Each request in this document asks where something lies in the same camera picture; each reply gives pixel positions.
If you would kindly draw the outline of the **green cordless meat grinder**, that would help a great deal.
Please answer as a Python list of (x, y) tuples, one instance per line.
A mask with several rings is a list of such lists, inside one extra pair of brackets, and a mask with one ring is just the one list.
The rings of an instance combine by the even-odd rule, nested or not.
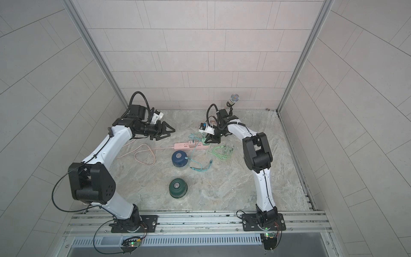
[(175, 199), (180, 199), (186, 195), (188, 191), (187, 183), (181, 179), (173, 179), (169, 185), (169, 193)]

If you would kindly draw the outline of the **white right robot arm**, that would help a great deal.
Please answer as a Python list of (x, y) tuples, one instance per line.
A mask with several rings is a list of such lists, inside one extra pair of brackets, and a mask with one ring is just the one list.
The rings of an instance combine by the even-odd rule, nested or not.
[(211, 124), (209, 118), (201, 123), (199, 131), (206, 134), (205, 143), (220, 143), (221, 137), (236, 136), (243, 144), (243, 158), (247, 168), (253, 172), (257, 201), (257, 213), (267, 220), (276, 217), (278, 210), (275, 205), (270, 184), (270, 168), (273, 155), (267, 135), (257, 133), (241, 122), (240, 119), (225, 109), (217, 111), (216, 124)]

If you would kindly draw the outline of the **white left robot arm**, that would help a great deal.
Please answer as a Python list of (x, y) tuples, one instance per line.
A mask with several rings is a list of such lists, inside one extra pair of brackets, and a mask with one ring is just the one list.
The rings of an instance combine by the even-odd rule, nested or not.
[(164, 114), (156, 109), (131, 105), (108, 127), (108, 135), (88, 157), (68, 169), (74, 200), (101, 206), (118, 220), (138, 219), (138, 209), (116, 192), (109, 170), (121, 149), (132, 139), (162, 140), (174, 133)]

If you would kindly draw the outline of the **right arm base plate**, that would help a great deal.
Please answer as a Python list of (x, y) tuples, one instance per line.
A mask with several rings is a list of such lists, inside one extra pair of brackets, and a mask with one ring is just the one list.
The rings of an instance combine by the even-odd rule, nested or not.
[(277, 215), (269, 215), (265, 217), (257, 213), (241, 214), (240, 218), (242, 220), (244, 231), (260, 231), (260, 232), (270, 232), (270, 231), (285, 231), (286, 225), (281, 213)]

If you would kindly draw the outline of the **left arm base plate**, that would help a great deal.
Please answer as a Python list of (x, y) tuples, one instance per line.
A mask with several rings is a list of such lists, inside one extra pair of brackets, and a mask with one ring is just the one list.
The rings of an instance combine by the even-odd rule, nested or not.
[(127, 220), (118, 220), (109, 223), (111, 233), (150, 233), (155, 232), (158, 221), (158, 215), (142, 215), (139, 218), (129, 218)]

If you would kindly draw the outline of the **pink power adapter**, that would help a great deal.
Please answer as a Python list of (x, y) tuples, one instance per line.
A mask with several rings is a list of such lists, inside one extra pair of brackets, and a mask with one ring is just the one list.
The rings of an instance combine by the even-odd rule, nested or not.
[(195, 142), (194, 140), (190, 140), (190, 141), (188, 142), (188, 146), (189, 146), (190, 148), (195, 147), (195, 146), (196, 146), (196, 142)]

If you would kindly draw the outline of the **blue cordless meat grinder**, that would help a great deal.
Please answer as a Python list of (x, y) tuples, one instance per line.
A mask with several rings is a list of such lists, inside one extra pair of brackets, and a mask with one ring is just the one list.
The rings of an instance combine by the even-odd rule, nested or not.
[(181, 150), (175, 151), (172, 155), (172, 164), (178, 168), (186, 166), (188, 164), (187, 153)]

